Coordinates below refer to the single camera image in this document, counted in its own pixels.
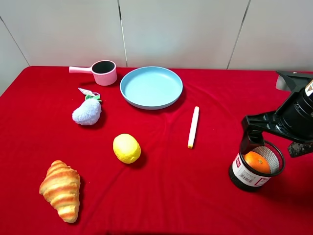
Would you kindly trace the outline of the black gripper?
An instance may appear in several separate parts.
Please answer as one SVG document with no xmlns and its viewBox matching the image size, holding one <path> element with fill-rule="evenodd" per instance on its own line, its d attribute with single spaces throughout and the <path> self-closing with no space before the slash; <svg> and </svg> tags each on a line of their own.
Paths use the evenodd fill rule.
<svg viewBox="0 0 313 235">
<path fill-rule="evenodd" d="M 312 81 L 312 78 L 287 79 L 291 94 L 277 110 L 243 118 L 242 155 L 265 145 L 263 132 L 294 141 L 288 146 L 292 158 L 313 152 Z"/>
</svg>

